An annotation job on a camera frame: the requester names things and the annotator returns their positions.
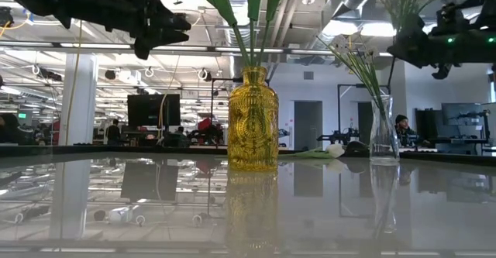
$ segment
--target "glass vase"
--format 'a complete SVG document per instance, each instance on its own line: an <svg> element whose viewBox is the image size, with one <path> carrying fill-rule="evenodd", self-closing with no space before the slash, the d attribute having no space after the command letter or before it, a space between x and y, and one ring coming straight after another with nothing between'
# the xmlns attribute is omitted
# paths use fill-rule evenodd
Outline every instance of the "glass vase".
<svg viewBox="0 0 496 258"><path fill-rule="evenodd" d="M229 168L276 171L279 151L279 99L265 84L264 67L245 67L243 85L229 97Z"/></svg>
<svg viewBox="0 0 496 258"><path fill-rule="evenodd" d="M391 120L392 107L390 95L372 100L374 122L370 131L370 161L375 164L397 165L400 160L398 137Z"/></svg>

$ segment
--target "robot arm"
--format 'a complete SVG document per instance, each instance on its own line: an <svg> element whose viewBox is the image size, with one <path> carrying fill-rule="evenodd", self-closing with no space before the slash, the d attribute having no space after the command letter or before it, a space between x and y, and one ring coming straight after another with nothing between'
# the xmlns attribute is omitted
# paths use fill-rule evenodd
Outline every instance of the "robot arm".
<svg viewBox="0 0 496 258"><path fill-rule="evenodd" d="M463 17L461 9L481 6L477 20ZM444 5L437 12L437 26L429 34L422 31L425 23L413 15L396 36L396 43L387 51L418 68L438 67L432 76L444 79L452 66L462 63L496 63L496 0L466 0Z"/></svg>
<svg viewBox="0 0 496 258"><path fill-rule="evenodd" d="M146 59L155 46L188 41L191 25L160 0L15 0L36 15L53 15L65 28L81 19L126 31L136 38L135 54Z"/></svg>

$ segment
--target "reflective table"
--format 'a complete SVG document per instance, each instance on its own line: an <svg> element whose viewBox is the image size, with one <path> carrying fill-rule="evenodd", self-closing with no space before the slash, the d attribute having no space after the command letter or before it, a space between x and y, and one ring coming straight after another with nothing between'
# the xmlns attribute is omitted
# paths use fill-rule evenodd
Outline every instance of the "reflective table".
<svg viewBox="0 0 496 258"><path fill-rule="evenodd" d="M496 170L365 158L0 158L0 257L496 256Z"/></svg>

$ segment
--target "gray door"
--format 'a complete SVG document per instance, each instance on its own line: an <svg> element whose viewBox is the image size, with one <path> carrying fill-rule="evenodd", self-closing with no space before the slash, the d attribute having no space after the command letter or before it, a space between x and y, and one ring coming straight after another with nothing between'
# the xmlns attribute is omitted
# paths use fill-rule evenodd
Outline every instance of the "gray door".
<svg viewBox="0 0 496 258"><path fill-rule="evenodd" d="M358 102L358 133L360 134L360 141L367 145L370 143L370 131L372 130L373 121L372 103Z"/></svg>
<svg viewBox="0 0 496 258"><path fill-rule="evenodd" d="M294 102L294 149L309 150L322 146L317 138L322 135L322 102Z"/></svg>

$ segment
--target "monitor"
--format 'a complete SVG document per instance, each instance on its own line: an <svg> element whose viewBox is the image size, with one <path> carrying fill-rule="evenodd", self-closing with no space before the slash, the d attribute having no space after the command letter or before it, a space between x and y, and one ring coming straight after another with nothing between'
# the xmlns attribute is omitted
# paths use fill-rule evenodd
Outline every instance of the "monitor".
<svg viewBox="0 0 496 258"><path fill-rule="evenodd" d="M162 109L163 125L181 125L180 95L167 95ZM164 95L128 95L129 126L158 126Z"/></svg>
<svg viewBox="0 0 496 258"><path fill-rule="evenodd" d="M483 121L478 115L482 112L478 103L442 103L441 109L446 126L480 126Z"/></svg>

